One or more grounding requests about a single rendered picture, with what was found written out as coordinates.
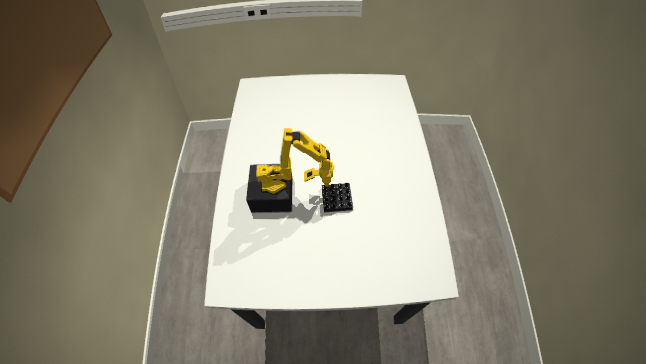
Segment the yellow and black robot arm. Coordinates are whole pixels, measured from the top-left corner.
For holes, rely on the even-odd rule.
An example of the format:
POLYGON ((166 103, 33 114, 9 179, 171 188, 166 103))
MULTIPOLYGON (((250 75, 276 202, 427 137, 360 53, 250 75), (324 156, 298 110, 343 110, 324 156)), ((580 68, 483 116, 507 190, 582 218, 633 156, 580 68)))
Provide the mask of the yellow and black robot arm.
POLYGON ((319 163, 321 162, 322 170, 331 169, 332 163, 330 161, 330 152, 324 145, 322 145, 321 143, 317 144, 301 131, 293 132, 292 128, 285 128, 282 140, 282 147, 284 145, 284 148, 282 149, 281 147, 282 158, 280 155, 281 165, 272 166, 273 168, 267 165, 258 165, 258 178, 262 183, 262 191, 268 191, 272 194, 275 194, 283 188, 286 188, 286 183, 280 181, 280 179, 291 180, 291 158, 289 156, 292 143, 293 147, 295 147, 302 153, 306 153, 319 163), (301 143, 308 146, 303 146, 303 144, 301 143), (316 152, 313 148, 318 152, 316 152), (277 180, 273 181, 273 179, 277 180))

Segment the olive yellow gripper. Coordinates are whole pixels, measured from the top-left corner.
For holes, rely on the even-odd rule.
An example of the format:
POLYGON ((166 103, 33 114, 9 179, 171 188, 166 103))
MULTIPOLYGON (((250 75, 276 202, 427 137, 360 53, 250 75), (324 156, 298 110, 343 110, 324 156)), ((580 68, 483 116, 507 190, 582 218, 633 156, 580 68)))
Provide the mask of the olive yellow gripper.
POLYGON ((330 170, 322 170, 322 164, 320 162, 319 170, 315 170, 315 168, 312 168, 307 171, 304 171, 304 182, 314 179, 315 176, 320 176, 320 178, 322 179, 322 182, 325 184, 326 187, 328 187, 333 177, 333 169, 334 169, 334 165, 332 163, 332 167, 330 170))

